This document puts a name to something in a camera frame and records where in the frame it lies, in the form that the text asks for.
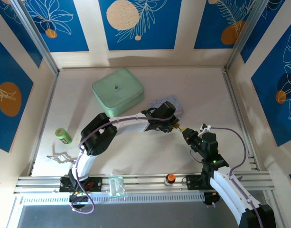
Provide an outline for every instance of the small green cylinder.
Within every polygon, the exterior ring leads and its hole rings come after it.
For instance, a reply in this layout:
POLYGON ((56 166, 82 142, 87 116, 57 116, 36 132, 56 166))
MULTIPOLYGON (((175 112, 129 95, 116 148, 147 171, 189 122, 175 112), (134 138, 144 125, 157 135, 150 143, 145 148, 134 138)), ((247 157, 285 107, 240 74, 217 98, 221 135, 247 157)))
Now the small green cylinder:
POLYGON ((56 130, 56 137, 58 137, 64 144, 70 144, 72 142, 72 138, 64 128, 58 128, 56 130))

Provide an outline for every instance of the orange circle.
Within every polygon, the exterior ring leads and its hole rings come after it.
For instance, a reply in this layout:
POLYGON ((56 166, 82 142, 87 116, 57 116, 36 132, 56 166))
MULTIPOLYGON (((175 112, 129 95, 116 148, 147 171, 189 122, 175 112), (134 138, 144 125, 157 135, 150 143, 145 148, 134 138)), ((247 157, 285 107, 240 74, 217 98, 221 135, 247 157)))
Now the orange circle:
POLYGON ((52 39, 56 38, 56 36, 57 36, 56 31, 54 31, 50 28, 45 31, 45 34, 46 34, 46 36, 48 36, 49 38, 52 38, 52 39))
POLYGON ((286 93, 282 90, 278 91, 276 94, 276 101, 279 104, 283 104, 286 101, 286 93))
POLYGON ((226 45, 232 45, 232 44, 236 43, 244 25, 245 25, 245 21, 240 20, 240 21, 236 22, 235 24, 232 24, 232 25, 229 25, 228 27, 226 27, 221 35, 222 43, 224 43, 226 45))
POLYGON ((169 174, 169 176, 168 176, 168 180, 169 181, 174 181, 176 179, 176 176, 174 175, 174 174, 169 174))
POLYGON ((16 116, 20 111, 21 103, 22 95, 16 84, 4 82, 0 85, 0 110, 5 115, 16 116))

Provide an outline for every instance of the white table surface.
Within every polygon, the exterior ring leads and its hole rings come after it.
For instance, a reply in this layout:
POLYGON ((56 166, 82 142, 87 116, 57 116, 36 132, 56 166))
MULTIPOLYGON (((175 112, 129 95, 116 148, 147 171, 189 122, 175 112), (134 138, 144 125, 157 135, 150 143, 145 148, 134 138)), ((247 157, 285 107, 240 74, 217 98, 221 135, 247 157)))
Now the white table surface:
MULTIPOLYGON (((32 176, 62 176, 72 167, 58 164, 47 155, 66 153, 76 158, 79 154, 80 132, 99 113, 103 112, 96 100, 92 84, 114 72, 116 68, 72 69, 61 71, 49 110, 47 122, 32 176), (70 145, 63 144, 55 130, 65 128, 73 137, 70 145)), ((215 127, 229 127, 239 133, 239 127, 220 68, 197 67, 134 67, 145 88, 145 99, 121 116, 133 115, 148 109, 148 101, 177 95, 184 114, 181 127, 198 130, 202 123, 215 127)), ((231 167, 244 156, 239 138, 229 131, 215 130, 219 153, 231 167)), ((190 147, 179 130, 171 133, 148 131, 129 133, 114 138, 111 145, 97 157, 91 174, 156 174, 200 172, 202 164, 190 156, 190 147)), ((200 155, 193 153, 200 161, 200 155)), ((248 160, 237 169, 250 171, 248 160)))

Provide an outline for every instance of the cable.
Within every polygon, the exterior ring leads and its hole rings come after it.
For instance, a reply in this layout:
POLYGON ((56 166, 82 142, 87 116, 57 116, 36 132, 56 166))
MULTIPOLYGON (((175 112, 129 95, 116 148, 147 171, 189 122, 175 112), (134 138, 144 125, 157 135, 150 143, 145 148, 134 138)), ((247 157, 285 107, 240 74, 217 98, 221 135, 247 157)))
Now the cable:
POLYGON ((102 126, 100 126, 100 127, 98 127, 97 129, 95 129, 93 132, 91 132, 88 136, 86 136, 80 143, 79 143, 79 145, 78 145, 78 147, 80 148, 80 154, 79 154, 79 156, 78 156, 78 158, 77 158, 77 160, 76 160, 76 162, 75 162, 75 176, 76 176, 76 180, 77 180, 77 183, 78 183, 78 185, 79 185, 79 187, 80 187, 80 189, 82 190, 82 192, 87 196, 87 198, 90 200, 90 202, 92 203, 92 209, 90 210, 90 211, 88 211, 88 212, 83 212, 83 211, 79 211, 79 210, 76 210, 75 208, 74 208, 74 202, 75 202, 75 200, 74 201, 72 201, 72 203, 71 203, 71 207, 72 207, 72 210, 73 211, 75 211, 75 212, 78 212, 78 213, 80 213, 80 214, 91 214, 93 211, 94 211, 94 207, 95 207, 95 205, 94 205, 94 201, 93 201, 93 199, 88 195, 88 193, 85 191, 85 189, 82 187, 82 184, 81 184, 81 182, 80 182, 80 180, 79 180, 79 176, 78 176, 78 163, 79 163, 79 161, 80 161, 80 159, 81 159, 81 157, 82 157, 82 155, 84 154, 84 152, 85 152, 85 149, 84 148, 82 148, 82 145, 83 145, 83 143, 84 142, 86 142, 86 140, 88 140, 90 137, 92 137, 95 133, 97 133, 99 130, 101 130, 101 129, 103 129, 103 128, 105 128, 105 127, 107 127, 107 126, 109 126, 109 125, 111 125, 111 124, 113 124, 113 123, 117 123, 117 122, 123 122, 123 121, 129 121, 129 120, 157 120, 157 121, 167 121, 167 120, 170 120, 171 118, 173 117, 173 115, 172 116, 170 116, 169 118, 166 118, 166 119, 161 119, 161 118, 151 118, 151 117, 128 117, 128 118, 123 118, 123 119, 119 119, 119 120, 114 120, 114 121, 111 121, 111 122, 108 122, 108 123, 105 123, 105 124, 103 124, 102 126))
MULTIPOLYGON (((247 155, 247 153, 246 153, 246 146, 245 146, 244 140, 242 139, 242 137, 240 136, 240 134, 238 134, 238 133, 237 133, 236 131, 234 131, 233 129, 226 128, 226 127, 212 127, 211 129, 215 129, 215 130, 228 130, 228 131, 234 132, 234 133, 239 137, 239 139, 241 140, 241 142, 242 142, 242 144, 243 144, 243 146, 244 146, 244 159, 243 159, 243 161, 242 161, 240 164, 238 164, 238 165, 236 165, 235 167, 231 168, 231 170, 230 170, 230 172, 229 172, 229 177, 230 177, 231 182, 236 186, 236 188, 241 192, 241 194, 242 194, 242 195, 245 197, 245 199, 248 201, 250 198, 246 195, 246 193, 242 190, 242 188, 241 188, 241 187, 236 183, 236 181, 234 180, 234 178, 231 178, 231 176, 232 176, 232 172, 233 172, 235 169, 237 169, 237 168, 239 168, 240 166, 242 166, 242 165, 244 164, 245 160, 246 160, 246 155, 247 155)), ((252 202, 251 200, 250 200, 249 204, 251 205, 252 209, 255 211, 255 214, 256 214, 256 216, 257 216, 257 218, 258 218, 258 222, 259 222, 260 228, 264 228, 264 227, 263 227, 263 222, 262 222, 262 220, 261 220, 261 218, 260 218, 260 216, 259 216, 259 213, 258 213, 258 211, 257 211, 257 209, 256 209, 256 207, 255 207, 255 205, 253 204, 253 202, 252 202)))
POLYGON ((192 149, 189 151, 189 153, 191 154, 192 158, 193 158, 195 161, 197 161, 198 163, 202 163, 202 162, 198 161, 196 158, 194 158, 194 156, 192 155, 192 149))

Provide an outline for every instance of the purple cable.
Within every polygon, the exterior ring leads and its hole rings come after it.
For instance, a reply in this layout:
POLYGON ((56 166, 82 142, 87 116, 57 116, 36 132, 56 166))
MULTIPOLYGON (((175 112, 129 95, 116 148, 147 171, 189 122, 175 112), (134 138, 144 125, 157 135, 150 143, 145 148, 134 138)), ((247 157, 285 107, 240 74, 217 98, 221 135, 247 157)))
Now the purple cable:
MULTIPOLYGON (((123 121, 128 121, 128 120, 158 120, 158 121, 167 121, 167 120, 170 120, 171 118, 173 117, 173 115, 169 118, 166 118, 166 119, 161 119, 161 118, 151 118, 151 117, 128 117, 128 118, 123 118, 123 119, 119 119, 119 120, 114 120, 114 121, 111 121, 111 122, 108 122, 108 123, 105 123, 103 124, 102 126, 98 127, 97 129, 95 129, 93 132, 91 132, 88 136, 86 136, 79 144, 79 148, 80 150, 83 152, 84 149, 81 148, 81 146, 83 145, 84 142, 86 142, 86 140, 88 140, 90 137, 92 137, 94 134, 96 134, 99 130, 107 127, 108 125, 111 125, 113 123, 118 123, 118 122, 123 122, 123 121)), ((80 161, 80 158, 82 156, 83 153, 81 153, 78 158, 77 158, 77 161, 75 162, 75 176, 77 177, 77 183, 79 185, 79 187, 81 188, 82 192, 85 193, 85 195, 88 197, 88 199, 91 201, 92 203, 92 209, 88 212, 82 212, 82 211, 79 211, 79 210, 76 210, 74 208, 74 201, 72 201, 71 203, 71 207, 73 208, 73 211, 75 212, 78 212, 80 214, 91 214, 93 211, 94 211, 94 201, 93 199, 87 194, 87 192, 84 190, 84 188, 82 187, 81 185, 81 182, 79 180, 79 176, 78 176, 78 163, 80 161)))
MULTIPOLYGON (((237 169, 238 167, 242 166, 246 160, 246 146, 245 146, 245 143, 244 143, 244 140, 242 139, 242 137, 240 136, 240 134, 238 134, 236 131, 234 131, 233 129, 230 129, 230 128, 226 128, 226 127, 211 127, 211 129, 215 129, 215 130, 228 130, 228 131, 231 131, 231 132, 234 132, 238 137, 239 139, 241 140, 243 146, 244 146, 244 159, 243 161, 239 164, 239 165, 236 165, 235 167, 231 168, 230 170, 230 173, 229 173, 229 177, 232 176, 232 172, 237 169)), ((241 194, 245 197, 246 200, 249 199, 249 197, 246 195, 246 193, 242 190, 242 188, 236 183, 236 181, 234 179, 231 179, 231 182, 236 186, 236 188, 241 192, 241 194)), ((253 202, 249 202, 249 204, 251 205, 251 207, 253 208, 253 210, 255 211, 255 214, 258 218, 258 222, 259 222, 259 225, 260 225, 260 228, 264 228, 263 227, 263 222, 259 216, 259 213, 257 211, 257 209, 255 208, 253 202)))

